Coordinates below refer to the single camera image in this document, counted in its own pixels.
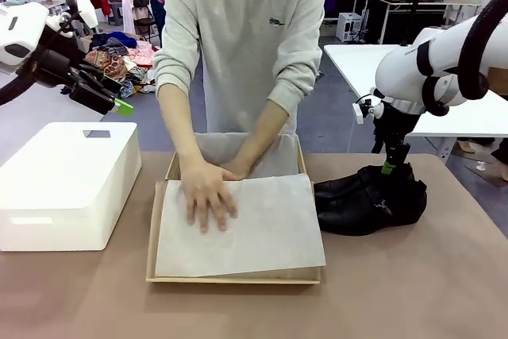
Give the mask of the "person's left forearm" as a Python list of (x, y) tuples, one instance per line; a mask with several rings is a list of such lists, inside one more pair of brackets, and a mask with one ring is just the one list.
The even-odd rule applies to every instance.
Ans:
[(252, 134), (244, 141), (235, 157), (237, 166), (248, 173), (254, 163), (269, 149), (289, 118), (288, 112), (268, 100)]

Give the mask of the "person's left hand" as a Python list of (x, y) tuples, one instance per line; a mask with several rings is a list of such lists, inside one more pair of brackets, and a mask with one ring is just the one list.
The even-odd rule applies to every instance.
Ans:
[(237, 157), (222, 164), (221, 168), (225, 172), (225, 180), (239, 181), (248, 177), (252, 168), (252, 163)]

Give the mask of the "black leather shoe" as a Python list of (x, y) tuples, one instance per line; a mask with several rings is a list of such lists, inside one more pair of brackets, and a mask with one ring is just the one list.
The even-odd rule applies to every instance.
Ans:
[(346, 197), (370, 186), (388, 186), (395, 181), (414, 181), (414, 171), (410, 164), (403, 164), (388, 174), (382, 173), (382, 166), (368, 165), (344, 178), (327, 180), (314, 184), (316, 199), (332, 200)]
[(413, 225), (427, 207), (427, 186), (421, 180), (361, 186), (342, 196), (314, 195), (320, 229), (342, 236)]

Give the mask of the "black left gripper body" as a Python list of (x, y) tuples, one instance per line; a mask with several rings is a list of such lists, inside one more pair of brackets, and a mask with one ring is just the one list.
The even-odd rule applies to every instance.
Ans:
[(86, 85), (79, 74), (85, 53), (77, 52), (65, 56), (57, 51), (46, 51), (39, 61), (35, 83), (44, 87), (66, 86), (71, 91)]

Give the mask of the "white plastic storage box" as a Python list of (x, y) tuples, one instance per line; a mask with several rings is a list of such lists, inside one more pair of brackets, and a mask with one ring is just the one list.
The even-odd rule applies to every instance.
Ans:
[(142, 163), (133, 122), (52, 122), (0, 166), (0, 252), (102, 251)]

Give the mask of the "white background table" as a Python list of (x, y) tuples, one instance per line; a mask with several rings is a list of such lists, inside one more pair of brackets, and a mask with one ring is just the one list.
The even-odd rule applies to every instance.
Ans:
[[(394, 44), (328, 44), (324, 52), (357, 96), (370, 93), (382, 58)], [(478, 101), (454, 106), (444, 117), (424, 114), (412, 137), (508, 137), (508, 101), (494, 92)]]

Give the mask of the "person's right hand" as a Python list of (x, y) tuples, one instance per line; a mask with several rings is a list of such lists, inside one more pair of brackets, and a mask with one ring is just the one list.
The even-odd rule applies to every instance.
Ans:
[(203, 157), (179, 158), (183, 194), (186, 199), (187, 223), (198, 223), (202, 233), (209, 229), (209, 216), (221, 231), (227, 230), (227, 217), (237, 216), (237, 204), (227, 189), (226, 181), (241, 180), (224, 168), (206, 162)]

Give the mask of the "person in grey sweatshirt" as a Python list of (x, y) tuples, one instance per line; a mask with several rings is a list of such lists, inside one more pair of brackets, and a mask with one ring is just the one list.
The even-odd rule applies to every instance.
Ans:
[(207, 129), (250, 133), (268, 102), (297, 128), (298, 104), (314, 88), (325, 0), (165, 0), (158, 87), (190, 90), (203, 66)]

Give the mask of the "person's right forearm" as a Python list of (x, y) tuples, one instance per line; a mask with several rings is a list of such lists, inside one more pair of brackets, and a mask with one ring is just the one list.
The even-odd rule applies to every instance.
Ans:
[(198, 147), (187, 95), (176, 85), (163, 85), (158, 92), (161, 113), (182, 169), (205, 163)]

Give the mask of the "colourful pile of clothes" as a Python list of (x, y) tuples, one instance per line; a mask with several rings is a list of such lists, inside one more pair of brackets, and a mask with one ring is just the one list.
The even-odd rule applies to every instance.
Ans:
[(119, 98), (156, 90), (152, 65), (160, 50), (158, 46), (123, 32), (96, 33), (81, 37), (80, 41), (86, 53), (85, 60), (120, 84)]

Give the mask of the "black framed background workbench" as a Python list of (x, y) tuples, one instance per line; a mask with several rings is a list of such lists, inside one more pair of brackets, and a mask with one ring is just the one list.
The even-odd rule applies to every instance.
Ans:
[(378, 0), (381, 5), (381, 24), (376, 44), (401, 44), (413, 42), (427, 27), (457, 24), (464, 11), (473, 16), (480, 11), (480, 4), (468, 0), (422, 0), (416, 6), (412, 0)]

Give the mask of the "folding chair with pink coat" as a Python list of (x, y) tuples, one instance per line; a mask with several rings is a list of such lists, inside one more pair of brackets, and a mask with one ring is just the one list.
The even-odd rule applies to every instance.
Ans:
[(156, 37), (156, 22), (149, 6), (142, 6), (140, 0), (121, 0), (123, 32), (151, 41)]

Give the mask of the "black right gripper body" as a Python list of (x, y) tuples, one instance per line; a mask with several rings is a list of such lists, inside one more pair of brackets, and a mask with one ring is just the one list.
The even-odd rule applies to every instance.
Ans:
[(385, 101), (381, 101), (378, 106), (382, 106), (383, 110), (373, 120), (375, 143), (371, 152), (379, 154), (382, 147), (386, 150), (405, 147), (406, 152), (409, 152), (410, 144), (405, 139), (414, 130), (420, 114), (403, 113)]

